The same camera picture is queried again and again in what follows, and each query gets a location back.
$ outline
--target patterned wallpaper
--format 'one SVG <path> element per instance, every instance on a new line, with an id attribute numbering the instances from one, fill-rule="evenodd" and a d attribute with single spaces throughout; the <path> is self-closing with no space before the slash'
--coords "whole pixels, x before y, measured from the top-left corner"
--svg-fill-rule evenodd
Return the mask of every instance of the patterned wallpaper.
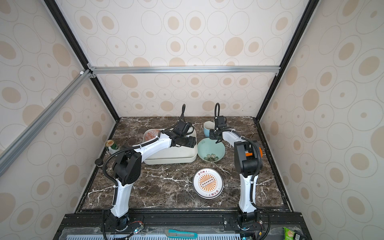
<path id="1" fill-rule="evenodd" d="M 57 0 L 93 66 L 279 65 L 308 0 Z"/>
<path id="2" fill-rule="evenodd" d="M 38 0 L 0 2 L 0 153 L 82 67 Z"/>
<path id="3" fill-rule="evenodd" d="M 314 240 L 384 236 L 384 1 L 324 0 L 261 124 Z"/>
<path id="4" fill-rule="evenodd" d="M 274 73 L 99 74 L 122 117 L 213 116 L 216 103 L 225 116 L 256 116 Z"/>
<path id="5" fill-rule="evenodd" d="M 87 80 L 0 177 L 0 239 L 52 239 L 115 121 Z"/>

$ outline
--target metal bracket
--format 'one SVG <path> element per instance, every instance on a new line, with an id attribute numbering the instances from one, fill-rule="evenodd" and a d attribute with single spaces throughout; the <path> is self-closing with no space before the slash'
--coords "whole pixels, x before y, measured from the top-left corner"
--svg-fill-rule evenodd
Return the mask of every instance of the metal bracket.
<path id="1" fill-rule="evenodd" d="M 95 69 L 95 67 L 92 66 L 90 63 L 87 63 L 87 67 L 88 67 L 89 70 L 93 70 L 93 69 Z"/>
<path id="2" fill-rule="evenodd" d="M 238 231 L 240 227 L 237 223 L 236 215 L 223 215 L 223 223 L 225 231 Z"/>

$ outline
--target metal rail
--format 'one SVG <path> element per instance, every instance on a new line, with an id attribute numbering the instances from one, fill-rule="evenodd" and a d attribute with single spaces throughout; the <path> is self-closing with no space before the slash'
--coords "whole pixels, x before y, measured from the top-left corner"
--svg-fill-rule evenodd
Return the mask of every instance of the metal rail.
<path id="1" fill-rule="evenodd" d="M 81 84 L 89 79 L 90 71 L 84 70 L 82 75 L 78 75 L 65 89 L 62 91 L 51 104 L 31 123 L 9 147 L 0 156 L 0 176 L 11 166 L 17 157 L 28 147 L 33 139 L 55 116 L 61 107 L 68 101 L 72 94 L 81 86 Z"/>
<path id="2" fill-rule="evenodd" d="M 280 66 L 91 67 L 100 73 L 278 73 Z"/>

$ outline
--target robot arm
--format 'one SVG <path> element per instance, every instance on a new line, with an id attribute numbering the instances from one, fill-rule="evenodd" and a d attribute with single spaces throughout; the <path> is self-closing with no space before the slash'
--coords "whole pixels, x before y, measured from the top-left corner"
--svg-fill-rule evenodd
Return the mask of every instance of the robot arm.
<path id="1" fill-rule="evenodd" d="M 117 188 L 114 195 L 114 204 L 111 208 L 111 213 L 115 217 L 120 218 L 128 212 L 131 189 L 133 183 L 140 176 L 141 163 L 145 159 L 169 147 L 185 146 L 193 148 L 196 145 L 196 138 L 189 136 L 194 129 L 190 122 L 185 122 L 184 110 L 185 104 L 177 123 L 170 128 L 162 130 L 155 138 L 116 152 L 117 157 L 113 165 L 113 178 L 106 171 L 104 172 L 103 166 L 104 174 L 107 178 L 114 179 L 115 188 Z"/>
<path id="2" fill-rule="evenodd" d="M 257 217 L 255 204 L 255 187 L 260 169 L 262 168 L 262 151 L 257 142 L 241 136 L 227 126 L 227 118 L 220 116 L 220 105 L 215 106 L 215 127 L 209 132 L 209 138 L 228 142 L 234 147 L 234 161 L 240 175 L 240 222 L 246 225 Z"/>

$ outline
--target dark marble surface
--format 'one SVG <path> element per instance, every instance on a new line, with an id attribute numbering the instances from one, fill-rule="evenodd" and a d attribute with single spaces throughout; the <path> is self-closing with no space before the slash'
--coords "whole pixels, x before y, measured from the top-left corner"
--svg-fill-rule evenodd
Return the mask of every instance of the dark marble surface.
<path id="1" fill-rule="evenodd" d="M 119 146 L 135 145 L 142 142 L 144 132 L 152 128 L 167 128 L 176 122 L 176 117 L 129 117 L 122 118 L 113 139 Z M 192 122 L 197 133 L 197 142 L 205 138 L 203 123 L 212 117 L 186 117 Z M 250 117 L 227 117 L 227 124 L 243 136 L 260 141 L 257 129 Z M 130 208 L 223 208 L 236 207 L 240 199 L 240 176 L 233 163 L 233 147 L 223 142 L 225 156 L 216 163 L 203 161 L 199 156 L 192 163 L 183 164 L 142 164 L 141 175 L 134 183 L 129 199 Z M 194 174 L 202 168 L 213 168 L 224 180 L 222 193 L 214 199 L 204 199 L 197 195 L 192 186 Z M 257 204 L 261 206 L 283 206 L 280 191 L 266 156 L 256 187 Z M 113 183 L 104 177 L 101 169 L 87 193 L 82 209 L 100 209 L 111 206 Z"/>

